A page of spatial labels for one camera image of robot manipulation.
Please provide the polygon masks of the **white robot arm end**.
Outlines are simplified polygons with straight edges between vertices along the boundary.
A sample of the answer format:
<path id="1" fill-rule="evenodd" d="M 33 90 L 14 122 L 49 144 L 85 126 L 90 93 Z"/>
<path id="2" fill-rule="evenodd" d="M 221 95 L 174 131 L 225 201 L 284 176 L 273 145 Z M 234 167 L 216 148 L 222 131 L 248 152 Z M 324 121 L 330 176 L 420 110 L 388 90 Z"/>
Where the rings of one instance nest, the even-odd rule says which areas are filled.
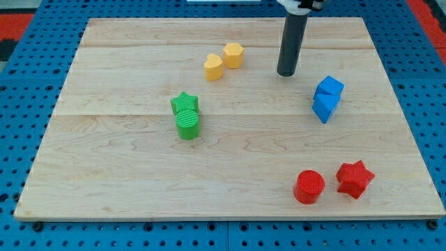
<path id="1" fill-rule="evenodd" d="M 320 11 L 329 2 L 330 0 L 277 0 L 292 15 L 308 15 L 311 11 Z"/>

